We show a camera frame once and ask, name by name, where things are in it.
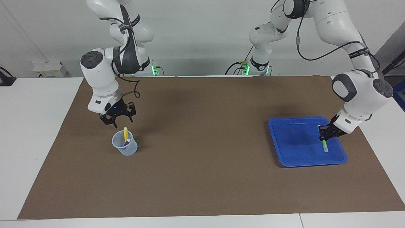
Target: blue tray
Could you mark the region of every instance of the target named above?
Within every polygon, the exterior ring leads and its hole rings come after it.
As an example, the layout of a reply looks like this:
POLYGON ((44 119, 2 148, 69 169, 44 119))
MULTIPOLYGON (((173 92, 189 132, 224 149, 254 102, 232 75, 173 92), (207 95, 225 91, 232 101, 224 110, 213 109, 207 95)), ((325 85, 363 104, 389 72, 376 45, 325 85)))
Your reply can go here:
POLYGON ((405 112, 405 80, 402 80, 396 87, 394 87, 393 97, 405 112))
POLYGON ((326 142, 327 153, 319 140, 318 125, 328 123, 322 116, 270 119, 269 128, 281 164, 300 167, 346 163, 346 153, 337 138, 326 142))

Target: white wall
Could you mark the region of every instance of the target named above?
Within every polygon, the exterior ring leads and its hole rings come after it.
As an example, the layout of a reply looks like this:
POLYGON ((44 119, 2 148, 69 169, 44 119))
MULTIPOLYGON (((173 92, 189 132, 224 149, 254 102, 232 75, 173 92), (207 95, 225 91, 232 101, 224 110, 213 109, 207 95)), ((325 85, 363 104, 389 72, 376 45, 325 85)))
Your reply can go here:
MULTIPOLYGON (((50 61, 62 61, 72 76, 82 76, 80 57, 97 47, 113 47, 109 22, 88 10, 85 0, 0 0, 29 38, 50 61)), ((251 44, 248 32, 269 21, 275 0, 135 0, 142 20, 155 30, 147 44, 150 56, 167 75, 221 75, 228 66, 243 60, 251 44)), ((346 0, 352 20, 373 53, 405 21, 405 1, 346 0)), ((31 61, 40 54, 31 51, 10 18, 0 15, 0 65, 19 77, 31 77, 31 61)), ((327 58, 307 62, 295 48, 299 21, 290 24, 290 35, 272 43, 274 75, 335 75, 351 70, 343 50, 327 58)), ((302 52, 318 57, 331 49, 316 34, 312 19, 301 28, 302 52)))
MULTIPOLYGON (((381 65, 383 68, 385 68, 403 51, 405 51, 405 22, 388 39, 388 41, 381 47, 375 56, 380 59, 381 65)), ((387 73, 387 76, 396 75, 405 75, 405 64, 402 64, 401 66, 392 69, 389 73, 387 73)))

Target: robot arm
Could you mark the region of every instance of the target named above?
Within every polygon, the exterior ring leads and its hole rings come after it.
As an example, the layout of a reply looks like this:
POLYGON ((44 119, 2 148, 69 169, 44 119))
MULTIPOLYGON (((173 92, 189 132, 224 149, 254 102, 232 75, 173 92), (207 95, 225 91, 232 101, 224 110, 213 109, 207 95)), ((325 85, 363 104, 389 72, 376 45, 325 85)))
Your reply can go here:
POLYGON ((320 140, 352 133, 392 97, 392 87, 378 79, 370 51, 353 25, 343 0, 281 0, 273 8, 271 22, 257 26, 249 33, 249 39, 255 46, 250 59, 254 73, 265 72, 271 55, 269 43, 286 37, 289 22, 309 17, 314 19, 321 40, 346 50, 355 68, 338 74, 333 80, 332 89, 345 105, 330 124, 320 126, 320 140))
POLYGON ((132 121, 136 114, 133 102, 125 104, 115 76, 121 73, 135 74, 149 70, 150 59, 143 43, 151 42, 152 30, 141 22, 131 0, 86 0, 101 20, 108 20, 111 36, 121 46, 94 49, 80 60, 82 72, 93 88, 93 97, 88 105, 92 112, 100 114, 106 124, 113 124, 115 118, 126 115, 132 121), (128 9, 135 15, 130 19, 128 9))

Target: brown paper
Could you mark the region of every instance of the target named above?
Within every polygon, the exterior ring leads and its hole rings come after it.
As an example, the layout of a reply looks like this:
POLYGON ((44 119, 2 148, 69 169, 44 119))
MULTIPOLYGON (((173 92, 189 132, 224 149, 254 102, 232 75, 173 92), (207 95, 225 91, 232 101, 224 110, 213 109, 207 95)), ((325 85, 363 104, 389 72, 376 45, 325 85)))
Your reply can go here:
POLYGON ((328 77, 145 78, 138 90, 125 97, 134 123, 117 120, 139 144, 125 157, 83 81, 18 219, 405 210, 360 129, 339 138, 346 164, 278 162, 268 119, 332 118, 343 102, 328 77))

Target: black strap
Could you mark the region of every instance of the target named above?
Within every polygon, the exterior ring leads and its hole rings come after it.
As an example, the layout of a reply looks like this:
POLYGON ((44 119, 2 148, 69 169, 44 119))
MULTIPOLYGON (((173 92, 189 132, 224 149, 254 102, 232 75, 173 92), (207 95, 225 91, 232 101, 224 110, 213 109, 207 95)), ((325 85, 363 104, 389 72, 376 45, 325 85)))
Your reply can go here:
POLYGON ((260 64, 260 63, 255 62, 255 61, 253 60, 253 57, 252 57, 252 58, 250 59, 250 62, 251 62, 252 65, 253 65, 254 67, 256 67, 259 71, 263 71, 263 70, 267 67, 267 65, 269 64, 270 61, 268 61, 268 62, 265 63, 265 64, 260 64))
POLYGON ((121 65, 121 61, 120 61, 121 58, 120 58, 120 56, 118 54, 119 49, 120 49, 120 46, 116 46, 113 49, 113 56, 115 56, 115 58, 113 59, 113 63, 115 63, 115 67, 117 68, 118 73, 120 73, 120 71, 122 69, 122 65, 121 65))
POLYGON ((284 33, 284 32, 287 30, 287 28, 288 28, 288 26, 287 26, 284 30, 280 30, 280 29, 278 29, 278 28, 276 28, 276 29, 277 29, 277 31, 278 31, 279 33, 284 33))
POLYGON ((120 20, 120 19, 118 19, 118 18, 113 18, 113 17, 108 17, 108 18, 100 18, 100 17, 99 17, 99 19, 102 20, 102 21, 116 20, 116 21, 119 21, 119 22, 122 23, 122 20, 120 20))
POLYGON ((119 30, 120 30, 120 32, 122 33, 122 31, 124 31, 124 30, 131 30, 131 31, 133 31, 132 30, 132 26, 131 25, 129 25, 129 24, 120 24, 119 26, 119 30))
POLYGON ((139 70, 139 71, 144 71, 146 69, 146 67, 149 66, 150 63, 151 63, 151 59, 148 57, 148 60, 141 65, 142 70, 139 70))
POLYGON ((371 120, 372 117, 373 117, 373 114, 371 114, 370 117, 368 119, 366 119, 365 121, 371 120))
POLYGON ((357 56, 361 56, 361 55, 368 54, 368 53, 370 53, 370 49, 368 47, 365 47, 365 48, 363 48, 361 50, 350 53, 349 58, 352 59, 352 58, 355 58, 357 56))
POLYGON ((135 18, 135 20, 133 22, 131 22, 132 27, 137 25, 140 20, 141 20, 141 16, 138 14, 138 16, 135 18))

